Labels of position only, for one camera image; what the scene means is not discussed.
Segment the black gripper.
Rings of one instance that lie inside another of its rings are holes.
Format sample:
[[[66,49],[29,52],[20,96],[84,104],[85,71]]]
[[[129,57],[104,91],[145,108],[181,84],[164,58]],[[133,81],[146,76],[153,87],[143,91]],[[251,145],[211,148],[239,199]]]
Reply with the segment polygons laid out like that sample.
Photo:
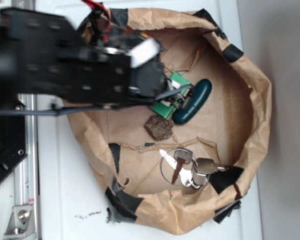
[[[142,31],[112,29],[99,50],[100,104],[150,105],[164,92],[159,40]]]

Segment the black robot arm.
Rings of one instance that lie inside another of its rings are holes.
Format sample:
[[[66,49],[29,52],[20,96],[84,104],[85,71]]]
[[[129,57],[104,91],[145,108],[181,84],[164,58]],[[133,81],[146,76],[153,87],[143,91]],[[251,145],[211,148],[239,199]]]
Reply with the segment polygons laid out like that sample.
[[[149,106],[164,95],[163,68],[157,54],[133,67],[123,46],[88,44],[63,16],[0,10],[0,115],[18,114],[19,94],[71,103],[41,115]]]

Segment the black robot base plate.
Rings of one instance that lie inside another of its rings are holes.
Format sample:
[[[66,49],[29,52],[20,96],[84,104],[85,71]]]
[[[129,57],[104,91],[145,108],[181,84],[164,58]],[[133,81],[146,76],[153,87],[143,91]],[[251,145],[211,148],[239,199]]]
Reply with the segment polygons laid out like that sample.
[[[25,117],[0,116],[0,184],[26,156]]]

